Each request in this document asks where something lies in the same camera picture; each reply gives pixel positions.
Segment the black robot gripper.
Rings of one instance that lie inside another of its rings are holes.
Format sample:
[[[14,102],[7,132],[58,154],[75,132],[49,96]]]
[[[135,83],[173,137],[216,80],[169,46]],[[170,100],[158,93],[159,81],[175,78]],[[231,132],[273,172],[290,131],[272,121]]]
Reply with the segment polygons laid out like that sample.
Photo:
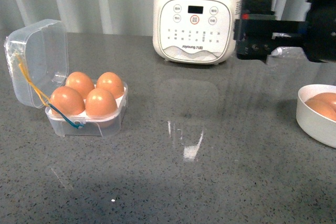
[[[305,22],[277,20],[272,0],[241,0],[241,14],[235,20],[236,56],[240,60],[260,60],[279,47],[302,47]]]

